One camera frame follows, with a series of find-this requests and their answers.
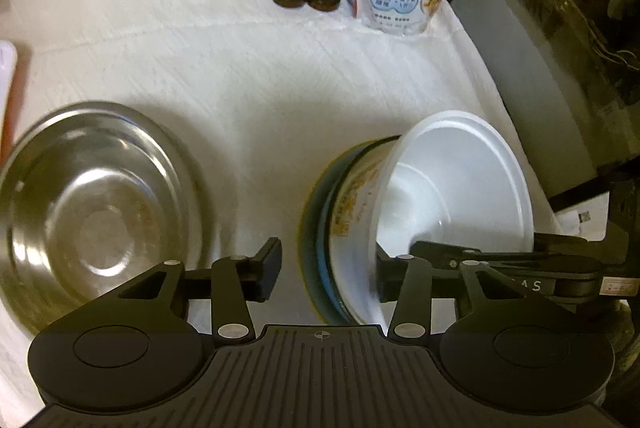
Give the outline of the white plastic cup bowl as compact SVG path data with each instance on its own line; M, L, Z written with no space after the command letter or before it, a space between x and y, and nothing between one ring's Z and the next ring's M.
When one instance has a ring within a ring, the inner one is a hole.
M352 153L321 219L319 271L352 324L386 327L375 252L407 255L420 240L484 252L528 252L534 220L508 143L486 121L444 111Z

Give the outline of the stainless steel bowl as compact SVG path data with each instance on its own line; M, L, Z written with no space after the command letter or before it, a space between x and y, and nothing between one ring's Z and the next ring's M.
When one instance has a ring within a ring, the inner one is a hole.
M155 121L116 102L55 110L1 169L1 302L34 336L158 263L193 269L203 210L191 156Z

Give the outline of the black microwave oven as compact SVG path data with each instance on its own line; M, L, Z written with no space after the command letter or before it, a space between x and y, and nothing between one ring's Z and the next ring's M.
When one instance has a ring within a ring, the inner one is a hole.
M449 0L548 197L639 154L639 0Z

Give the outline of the white woven tablecloth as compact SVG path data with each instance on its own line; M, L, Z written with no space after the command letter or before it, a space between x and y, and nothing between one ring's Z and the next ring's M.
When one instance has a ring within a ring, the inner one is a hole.
M299 222L321 173L359 143L457 109L489 122L523 169L538 231L558 230L480 52L449 4L416 36L374 31L348 5L271 0L1 0L18 63L6 113L16 141L51 111L121 102L188 148L208 204L207 255L280 238L283 266L257 325L314 324Z

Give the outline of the red white rectangular tray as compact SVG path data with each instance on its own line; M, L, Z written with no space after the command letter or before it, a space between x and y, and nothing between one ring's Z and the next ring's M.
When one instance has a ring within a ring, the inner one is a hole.
M23 42L1 40L1 163L8 159L24 105L32 51Z

